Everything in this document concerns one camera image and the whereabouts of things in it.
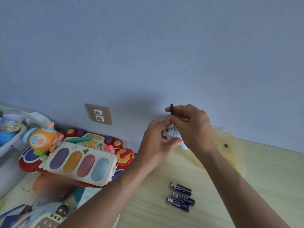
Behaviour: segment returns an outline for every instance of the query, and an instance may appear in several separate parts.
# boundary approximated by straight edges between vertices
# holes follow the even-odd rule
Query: white paper
[[[83,195],[82,195],[82,197],[81,197],[81,199],[79,201],[77,209],[79,207],[81,207],[83,204],[85,204],[91,197],[93,197],[95,194],[97,194],[100,190],[101,190],[101,188],[86,187],[86,189],[83,192]],[[112,226],[112,228],[116,228],[119,216],[116,219],[116,222],[114,223],[114,225]]]

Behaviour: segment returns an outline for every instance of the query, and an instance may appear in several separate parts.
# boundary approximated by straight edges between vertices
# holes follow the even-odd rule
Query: gold switch plate
[[[112,125],[109,108],[92,104],[86,104],[86,108],[92,121]]]

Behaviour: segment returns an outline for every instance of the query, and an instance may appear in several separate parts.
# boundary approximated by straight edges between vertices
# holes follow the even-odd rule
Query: hand
[[[168,141],[162,138],[162,131],[169,125],[169,122],[153,120],[143,135],[143,140],[135,160],[144,164],[149,171],[152,171],[168,156],[171,149],[182,144],[182,140],[172,139]]]
[[[174,115],[168,115],[166,119],[178,129],[185,145],[196,156],[216,149],[205,111],[192,105],[174,106]]]

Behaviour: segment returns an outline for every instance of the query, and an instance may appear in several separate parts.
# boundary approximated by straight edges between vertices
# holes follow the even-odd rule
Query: person's left hand
[[[171,149],[183,142],[179,138],[168,141],[162,137],[161,133],[167,125],[167,120],[153,120],[143,135],[135,160],[142,162],[150,171],[166,159]]]

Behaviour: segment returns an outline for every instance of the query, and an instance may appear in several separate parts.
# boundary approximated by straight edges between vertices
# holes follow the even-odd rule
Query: person's right hand
[[[196,156],[216,149],[205,111],[193,105],[178,105],[174,106],[174,115],[168,115],[166,119],[178,129],[185,145]]]

